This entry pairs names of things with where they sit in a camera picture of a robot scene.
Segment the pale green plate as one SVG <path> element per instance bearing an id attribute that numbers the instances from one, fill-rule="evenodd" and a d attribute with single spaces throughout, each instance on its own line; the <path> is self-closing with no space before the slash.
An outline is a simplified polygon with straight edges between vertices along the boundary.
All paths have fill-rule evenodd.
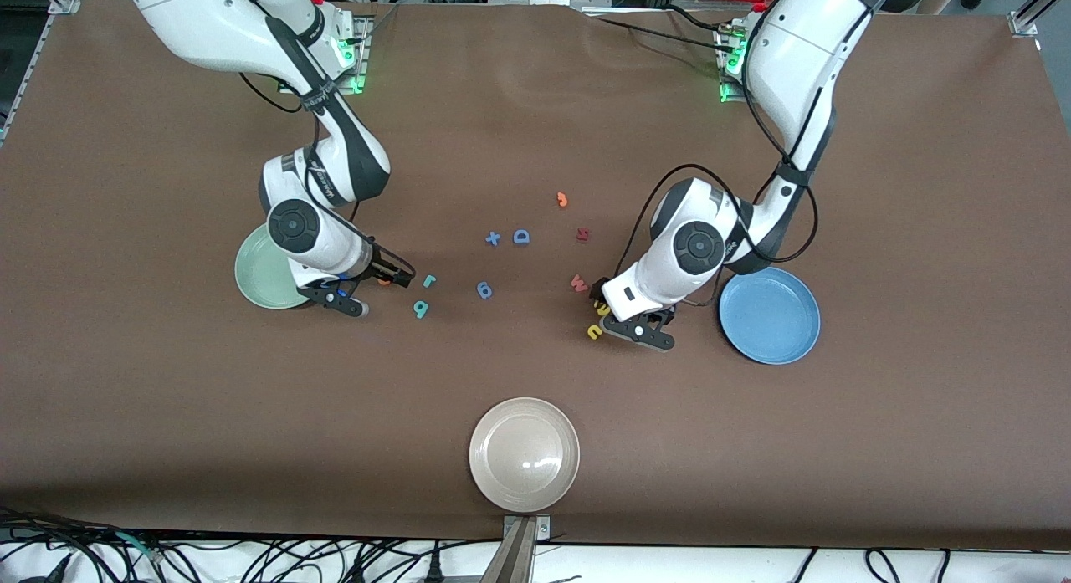
<path id="1" fill-rule="evenodd" d="M 233 278 L 245 299 L 263 309 L 282 311 L 310 302 L 298 292 L 290 261 L 261 224 L 244 239 L 233 259 Z"/>

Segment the blue plate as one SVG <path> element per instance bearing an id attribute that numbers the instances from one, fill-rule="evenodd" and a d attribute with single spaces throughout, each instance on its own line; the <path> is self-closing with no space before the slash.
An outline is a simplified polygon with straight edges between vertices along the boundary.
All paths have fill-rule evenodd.
<path id="1" fill-rule="evenodd" d="M 820 309 L 791 272 L 776 268 L 733 276 L 718 302 L 720 331 L 750 361 L 783 367 L 816 346 Z"/>

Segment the brown table cover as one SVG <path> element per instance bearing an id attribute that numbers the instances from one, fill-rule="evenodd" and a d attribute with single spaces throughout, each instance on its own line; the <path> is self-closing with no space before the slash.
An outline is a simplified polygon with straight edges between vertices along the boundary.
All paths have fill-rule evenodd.
<path id="1" fill-rule="evenodd" d="M 612 273 L 670 168 L 752 197 L 776 164 L 699 47 L 569 8 L 402 5 L 352 103 L 392 163 L 356 221 L 438 281 L 362 285 L 363 319 L 268 311 L 233 259 L 263 161 L 313 118 L 177 59 L 131 0 L 54 23 L 0 147 L 0 504 L 498 537 L 470 435 L 542 397 L 579 434 L 550 507 L 569 542 L 1071 550 L 1071 137 L 1004 18 L 869 25 L 787 264 L 820 338 L 787 367 L 707 309 L 672 352 L 590 340 L 570 287 Z"/>

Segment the white plate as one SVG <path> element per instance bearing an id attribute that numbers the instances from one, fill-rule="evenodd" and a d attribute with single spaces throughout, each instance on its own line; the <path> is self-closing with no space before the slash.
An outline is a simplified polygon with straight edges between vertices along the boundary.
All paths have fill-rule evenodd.
<path id="1" fill-rule="evenodd" d="M 513 397 L 486 412 L 468 449 L 472 480 L 513 514 L 544 512 L 579 469 L 579 437 L 564 412 L 539 397 Z"/>

